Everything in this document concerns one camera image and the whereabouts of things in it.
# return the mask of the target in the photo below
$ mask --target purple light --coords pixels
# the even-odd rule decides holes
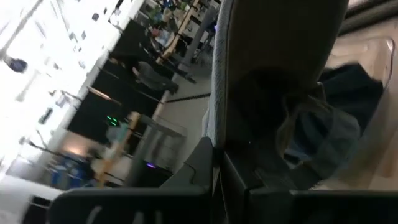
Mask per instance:
[[[149,166],[150,168],[156,168],[156,166],[154,166],[154,165],[152,165],[152,164],[150,164],[148,162],[147,162],[147,166]]]

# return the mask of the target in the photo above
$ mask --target desk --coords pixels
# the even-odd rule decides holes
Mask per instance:
[[[158,57],[156,60],[156,63],[162,64],[163,59],[168,58],[175,50],[175,47],[177,46],[178,40],[180,40],[180,35],[183,34],[184,30],[187,28],[188,22],[193,14],[194,8],[196,8],[199,5],[199,0],[194,0],[193,4],[191,5],[190,9],[185,13],[184,19],[178,28],[178,34],[176,35],[172,41],[172,43],[166,48],[166,50],[163,52],[161,57]]]

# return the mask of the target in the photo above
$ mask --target table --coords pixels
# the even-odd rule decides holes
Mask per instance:
[[[178,28],[178,32],[177,32],[178,35],[176,35],[174,37],[173,41],[163,52],[162,56],[157,58],[156,63],[162,64],[164,59],[168,58],[174,52],[175,47],[177,46],[177,42],[180,40],[181,35],[183,34],[184,30],[188,26],[188,23],[191,19],[194,8],[196,8],[198,5],[199,5],[199,0],[194,0],[193,4],[190,6],[190,9],[185,13],[184,20],[182,21],[180,27]]]

